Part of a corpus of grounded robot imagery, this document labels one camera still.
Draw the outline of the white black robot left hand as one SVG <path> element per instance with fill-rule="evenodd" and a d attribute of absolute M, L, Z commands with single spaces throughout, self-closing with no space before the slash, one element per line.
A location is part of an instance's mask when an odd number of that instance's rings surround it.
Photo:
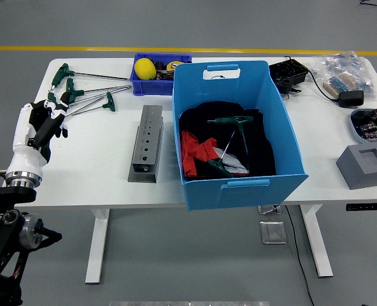
<path fill-rule="evenodd" d="M 52 137 L 65 135 L 63 122 L 69 108 L 69 92 L 60 101 L 41 100 L 22 107 L 13 139 L 13 159 L 7 173 L 33 173 L 42 176 L 42 168 L 49 162 L 49 143 Z"/>

